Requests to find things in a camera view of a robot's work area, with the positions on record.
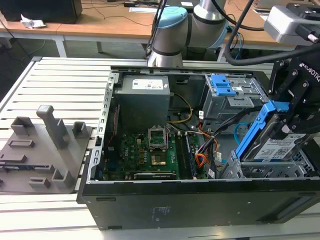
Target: aluminum extrusion table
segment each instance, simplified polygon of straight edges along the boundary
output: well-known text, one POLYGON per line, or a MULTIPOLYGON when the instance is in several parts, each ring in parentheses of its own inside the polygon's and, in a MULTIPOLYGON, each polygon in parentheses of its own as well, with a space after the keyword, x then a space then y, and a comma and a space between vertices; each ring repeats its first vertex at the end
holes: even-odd
MULTIPOLYGON (((32 61, 0 103, 0 149, 13 130, 16 116, 40 123, 36 110, 53 105, 65 124, 81 120, 97 131, 101 103, 112 65, 145 66, 143 60, 54 58, 32 61)), ((224 62, 185 61, 184 66, 210 69, 252 69, 270 76, 272 64, 230 66, 224 62)), ((92 139, 87 149, 94 145, 92 139)), ((79 173, 76 190, 79 188, 79 173)), ((0 193, 0 239, 94 239, 94 240, 211 240, 251 239, 311 240, 320 238, 320 204, 284 224, 237 225, 195 228, 164 228, 99 231, 86 205, 76 203, 77 194, 0 193)))

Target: motherboard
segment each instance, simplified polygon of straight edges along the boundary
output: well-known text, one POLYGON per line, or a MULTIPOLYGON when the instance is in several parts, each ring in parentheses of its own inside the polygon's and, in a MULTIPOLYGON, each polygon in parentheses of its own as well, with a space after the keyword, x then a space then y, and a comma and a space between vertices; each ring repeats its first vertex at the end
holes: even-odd
POLYGON ((194 154, 198 148, 196 134, 166 133, 161 127, 125 133, 117 157, 106 154, 103 178, 107 181, 205 178, 196 172, 194 154))

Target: robotiq logo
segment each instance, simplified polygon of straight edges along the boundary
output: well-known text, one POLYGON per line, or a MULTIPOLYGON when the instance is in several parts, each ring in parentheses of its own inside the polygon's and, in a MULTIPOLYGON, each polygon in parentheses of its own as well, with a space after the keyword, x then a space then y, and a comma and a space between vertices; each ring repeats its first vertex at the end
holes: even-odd
POLYGON ((311 67, 305 65, 304 63, 300 63, 301 68, 306 69, 318 82, 320 82, 320 74, 313 70, 311 67))

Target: open computer tower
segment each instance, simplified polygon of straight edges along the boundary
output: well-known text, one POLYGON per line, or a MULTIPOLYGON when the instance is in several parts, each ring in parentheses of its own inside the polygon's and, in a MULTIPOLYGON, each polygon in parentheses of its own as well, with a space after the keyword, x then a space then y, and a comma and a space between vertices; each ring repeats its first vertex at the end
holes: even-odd
POLYGON ((268 81, 255 71, 114 67, 78 203, 100 230, 284 223, 318 203, 320 151, 313 140, 286 161, 232 157, 234 132, 243 138, 258 112, 241 119, 248 126, 216 136, 210 164, 195 160, 206 142, 199 122, 210 133, 263 105, 268 81), (226 81, 226 94, 213 76, 226 81))

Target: black computer case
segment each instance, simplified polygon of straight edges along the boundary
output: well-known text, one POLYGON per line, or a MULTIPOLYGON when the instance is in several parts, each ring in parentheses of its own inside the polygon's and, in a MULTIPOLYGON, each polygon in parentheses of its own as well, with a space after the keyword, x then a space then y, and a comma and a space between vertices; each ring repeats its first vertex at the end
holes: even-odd
MULTIPOLYGON (((128 74, 149 72, 145 69, 125 70, 128 74)), ((150 70, 158 75, 170 72, 164 69, 156 71, 150 70)), ((101 179, 99 172, 104 169, 103 159, 110 154, 103 147, 105 116, 112 101, 112 81, 118 75, 119 72, 109 75, 101 124, 97 128, 101 134, 96 137, 91 156, 84 164, 77 197, 79 204, 87 205, 99 230, 279 224, 320 201, 320 179, 312 178, 312 174, 317 174, 320 169, 320 147, 314 140, 302 149, 303 155, 314 167, 310 177, 304 179, 177 179, 143 183, 133 180, 108 183, 101 179)), ((253 72, 253 76, 262 86, 268 83, 263 72, 253 72)))
POLYGON ((82 12, 81 0, 0 0, 7 21, 20 21, 21 14, 32 20, 75 24, 82 12))

